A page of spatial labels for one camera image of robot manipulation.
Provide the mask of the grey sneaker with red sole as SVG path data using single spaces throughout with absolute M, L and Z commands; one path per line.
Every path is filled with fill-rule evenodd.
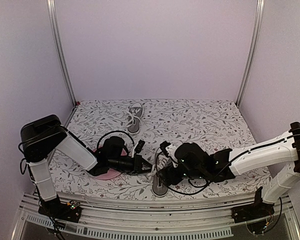
M 128 109 L 126 128 L 130 134 L 137 134 L 140 131 L 143 113 L 144 108 L 139 102 L 134 103 Z

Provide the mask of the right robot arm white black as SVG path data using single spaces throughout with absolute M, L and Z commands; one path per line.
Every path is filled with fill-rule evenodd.
M 174 146 L 164 141 L 160 149 L 172 161 L 155 170 L 158 179 L 167 188 L 184 179 L 204 179 L 206 184 L 201 187 L 204 190 L 211 183 L 285 163 L 285 167 L 267 185 L 256 190 L 253 203 L 231 209 L 235 223 L 273 215 L 276 201 L 300 181 L 300 122 L 291 123 L 288 131 L 268 141 L 243 148 L 226 148 L 213 154 L 208 154 L 194 142 Z

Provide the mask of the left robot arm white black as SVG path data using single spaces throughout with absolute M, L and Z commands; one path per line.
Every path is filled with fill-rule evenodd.
M 57 193 L 56 172 L 64 175 L 58 161 L 71 163 L 72 168 L 92 177 L 107 174 L 109 170 L 128 175 L 149 173 L 153 166 L 140 154 L 145 142 L 133 142 L 132 150 L 128 150 L 119 134 L 128 135 L 125 131 L 110 131 L 100 138 L 92 150 L 62 125 L 55 114 L 25 124 L 20 130 L 21 142 L 18 144 L 18 150 L 23 154 L 20 171 L 29 171 L 39 196 L 38 213 L 52 221 L 80 221 L 80 202 L 71 200 L 63 203 Z

